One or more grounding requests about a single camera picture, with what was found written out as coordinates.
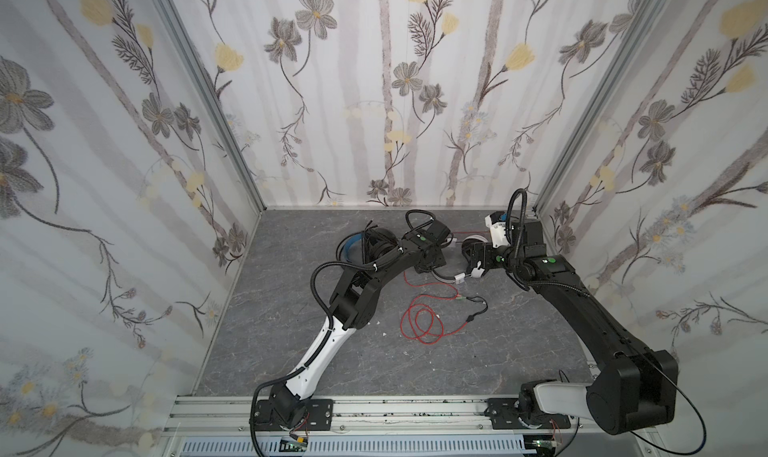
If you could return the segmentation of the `white over-ear headphones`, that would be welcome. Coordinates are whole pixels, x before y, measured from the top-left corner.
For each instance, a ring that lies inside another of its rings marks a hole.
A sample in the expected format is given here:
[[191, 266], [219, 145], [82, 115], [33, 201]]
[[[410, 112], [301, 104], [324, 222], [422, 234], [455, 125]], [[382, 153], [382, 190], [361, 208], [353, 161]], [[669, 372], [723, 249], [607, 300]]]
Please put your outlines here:
[[461, 242], [461, 253], [467, 263], [466, 269], [448, 275], [442, 274], [438, 270], [432, 270], [431, 274], [446, 284], [461, 284], [468, 278], [482, 278], [491, 269], [493, 250], [493, 244], [487, 238], [479, 234], [471, 234]]

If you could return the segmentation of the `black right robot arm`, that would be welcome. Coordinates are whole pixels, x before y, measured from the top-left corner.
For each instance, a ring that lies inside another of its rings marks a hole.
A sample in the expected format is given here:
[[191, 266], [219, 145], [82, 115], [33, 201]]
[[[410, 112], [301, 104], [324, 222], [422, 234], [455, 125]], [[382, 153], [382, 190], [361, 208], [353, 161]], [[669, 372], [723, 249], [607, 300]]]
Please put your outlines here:
[[632, 335], [588, 291], [562, 255], [550, 254], [538, 222], [493, 222], [491, 237], [462, 244], [468, 275], [504, 270], [524, 290], [549, 302], [589, 350], [599, 369], [591, 383], [539, 380], [521, 386], [516, 409], [526, 423], [547, 415], [594, 421], [618, 435], [671, 422], [676, 409], [678, 365]]

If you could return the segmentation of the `black over-ear headphones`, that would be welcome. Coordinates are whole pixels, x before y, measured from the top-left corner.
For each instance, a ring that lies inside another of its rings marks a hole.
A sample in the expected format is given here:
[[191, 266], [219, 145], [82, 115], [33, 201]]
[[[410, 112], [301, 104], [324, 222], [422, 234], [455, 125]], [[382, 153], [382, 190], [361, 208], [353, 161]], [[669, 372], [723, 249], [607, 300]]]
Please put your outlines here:
[[335, 258], [354, 264], [368, 264], [398, 247], [398, 238], [389, 230], [369, 224], [344, 237], [337, 245]]

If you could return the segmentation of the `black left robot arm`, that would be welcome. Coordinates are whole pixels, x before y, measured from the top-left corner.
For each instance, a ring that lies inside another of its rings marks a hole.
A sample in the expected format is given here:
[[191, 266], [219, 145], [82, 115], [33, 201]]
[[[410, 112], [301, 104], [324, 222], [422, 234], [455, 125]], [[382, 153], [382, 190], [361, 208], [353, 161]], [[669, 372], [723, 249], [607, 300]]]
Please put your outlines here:
[[426, 222], [410, 225], [400, 237], [369, 225], [358, 233], [360, 263], [344, 261], [343, 249], [338, 248], [335, 260], [313, 271], [310, 291], [325, 314], [325, 326], [294, 370], [257, 386], [249, 419], [252, 429], [298, 427], [334, 357], [355, 331], [371, 321], [383, 287], [408, 269], [428, 273], [445, 264], [443, 249], [452, 233], [433, 214], [426, 216]]

